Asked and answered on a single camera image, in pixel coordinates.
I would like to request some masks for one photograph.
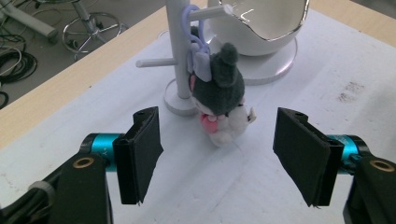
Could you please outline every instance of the chair base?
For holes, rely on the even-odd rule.
[[[64,46],[77,54],[88,54],[107,40],[119,35],[124,25],[113,15],[95,12],[87,20],[74,19],[64,27],[62,41]]]

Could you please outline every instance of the white stand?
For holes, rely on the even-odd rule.
[[[221,49],[221,43],[208,32],[210,52],[216,53]],[[294,38],[282,49],[262,56],[239,55],[237,63],[239,71],[247,86],[264,85],[285,76],[293,66],[297,55],[297,39]]]
[[[20,11],[6,0],[0,0],[0,6],[2,7],[0,9],[0,13],[4,13],[5,15],[13,18],[14,20],[19,21],[20,23],[28,26],[32,30],[35,30],[36,32],[42,34],[49,40],[54,39],[58,34],[58,31],[55,28],[24,13],[23,11]]]
[[[136,62],[137,67],[167,65],[173,65],[175,67],[176,79],[172,80],[166,87],[164,100],[170,111],[182,116],[193,115],[197,112],[195,105],[190,100],[189,73],[187,71],[187,55],[190,50],[191,41],[183,33],[181,26],[183,9],[189,4],[190,0],[166,0],[165,2],[173,58],[141,60]],[[189,19],[190,21],[198,21],[232,14],[233,8],[226,5],[193,11]]]

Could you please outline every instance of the white tabletop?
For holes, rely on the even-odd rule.
[[[108,174],[116,223],[343,223],[352,177],[339,175],[329,207],[308,208],[273,152],[278,107],[299,110],[323,133],[361,137],[396,161],[396,49],[310,10],[298,53],[280,80],[246,88],[257,120],[226,147],[214,147],[198,118],[166,109],[172,67],[136,68],[170,57],[163,35],[76,100],[0,150],[0,203],[6,206],[74,155],[89,133],[124,133],[132,114],[160,108],[164,153],[141,206],[121,205]]]

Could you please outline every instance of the plush toy ear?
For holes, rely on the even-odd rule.
[[[210,56],[207,53],[196,52],[194,55],[194,72],[202,81],[212,80],[210,71]]]
[[[230,43],[225,43],[221,47],[221,51],[213,56],[211,62],[212,76],[220,87],[228,88],[235,84],[239,73],[236,67],[237,61],[238,52]]]
[[[189,71],[191,74],[194,70],[194,55],[196,52],[199,51],[199,46],[197,43],[192,43],[190,45],[190,52],[189,55],[187,56],[187,71]]]

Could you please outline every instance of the stuffed animal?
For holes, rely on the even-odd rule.
[[[213,144],[221,147],[243,133],[256,115],[252,108],[248,114],[244,107],[245,83],[236,67],[236,48],[226,43],[220,52],[210,54],[204,41],[204,22],[188,29],[189,14],[198,9],[194,5],[185,7],[181,18],[183,32],[191,40],[187,56],[191,99],[200,111],[204,130]]]
[[[204,130],[218,147],[233,141],[256,118],[252,108],[248,114],[244,107],[245,83],[236,67],[237,59],[236,48],[226,43],[219,53],[210,55],[209,64],[200,65],[195,60],[191,71],[191,99],[200,111]],[[207,74],[197,76],[203,70],[210,70],[211,78]]]

